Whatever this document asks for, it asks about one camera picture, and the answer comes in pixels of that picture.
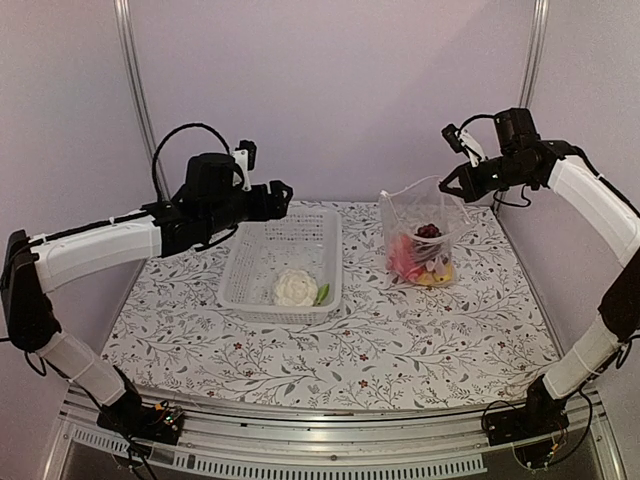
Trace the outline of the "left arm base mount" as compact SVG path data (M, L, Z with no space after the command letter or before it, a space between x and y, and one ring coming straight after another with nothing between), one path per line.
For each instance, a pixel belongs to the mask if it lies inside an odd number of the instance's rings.
M144 405L137 395L123 396L113 405L101 406L97 425L123 438L177 445L184 426L184 411L162 401Z

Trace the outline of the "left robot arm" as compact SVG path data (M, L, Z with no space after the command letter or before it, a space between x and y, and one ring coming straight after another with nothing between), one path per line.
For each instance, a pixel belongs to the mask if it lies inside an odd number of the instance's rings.
M252 183L256 152L254 142L243 140L236 150L196 155L172 197L158 192L154 202L122 216L35 237L13 232L1 273L7 341L110 407L126 433L141 433L149 415L138 394L114 366L63 330L48 295L121 264L210 249L245 221L284 218L294 190L280 180Z

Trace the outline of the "white toy cauliflower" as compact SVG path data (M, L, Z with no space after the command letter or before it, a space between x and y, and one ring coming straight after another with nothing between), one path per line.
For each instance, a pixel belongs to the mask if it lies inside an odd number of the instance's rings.
M277 306L311 307L317 293L316 280L305 270L285 269L273 285L273 300Z

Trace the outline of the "red toy bell pepper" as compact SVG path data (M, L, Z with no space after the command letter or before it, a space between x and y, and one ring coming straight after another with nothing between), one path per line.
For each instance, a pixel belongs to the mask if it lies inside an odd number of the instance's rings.
M413 240L404 233L396 235L386 246L387 269L400 275L408 275L417 267L413 253Z

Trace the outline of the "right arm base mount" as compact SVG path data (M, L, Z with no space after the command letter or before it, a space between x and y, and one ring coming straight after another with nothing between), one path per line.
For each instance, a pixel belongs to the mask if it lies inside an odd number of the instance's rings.
M481 428L491 446L560 432L569 426L564 400L529 396L522 407L504 400L492 402L483 412Z

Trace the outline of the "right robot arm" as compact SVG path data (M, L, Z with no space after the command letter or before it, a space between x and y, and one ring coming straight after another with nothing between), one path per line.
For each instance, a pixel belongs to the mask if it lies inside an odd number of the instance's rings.
M515 187L545 189L581 218L618 267L592 323L528 389L516 422L524 435L537 436L570 396L610 365L622 366L639 341L639 211L582 148L542 138L526 108L476 114L441 135L466 158L441 180L441 192L474 203Z

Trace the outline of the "dark purple toy grapes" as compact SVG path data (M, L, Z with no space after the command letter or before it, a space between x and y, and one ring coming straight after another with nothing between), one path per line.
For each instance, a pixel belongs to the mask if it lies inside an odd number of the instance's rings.
M442 232L438 226L433 223L429 223L427 225L420 226L416 230L415 235L423 239L433 239L439 238L442 235Z

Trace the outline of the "yellow toy corn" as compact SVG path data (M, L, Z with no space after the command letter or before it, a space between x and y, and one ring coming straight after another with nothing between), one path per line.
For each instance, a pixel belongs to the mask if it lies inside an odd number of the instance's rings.
M423 277L423 284L430 287L444 286L454 279L454 269L448 265L444 272L426 272Z

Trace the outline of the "clear zip top bag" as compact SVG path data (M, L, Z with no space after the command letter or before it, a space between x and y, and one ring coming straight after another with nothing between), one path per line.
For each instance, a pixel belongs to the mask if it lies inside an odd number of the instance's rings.
M428 176L379 194L386 268L417 286L441 287L454 280L453 247L471 228L462 202L442 193L440 181Z

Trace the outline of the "white plastic basket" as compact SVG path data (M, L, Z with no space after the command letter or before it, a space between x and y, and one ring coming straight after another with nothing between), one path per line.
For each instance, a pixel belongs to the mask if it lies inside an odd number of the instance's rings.
M246 322L321 324L341 304L342 247L341 216L333 209L295 205L281 220L244 223L227 258L219 303ZM275 305L273 285L285 269L305 270L318 289L329 284L322 305Z

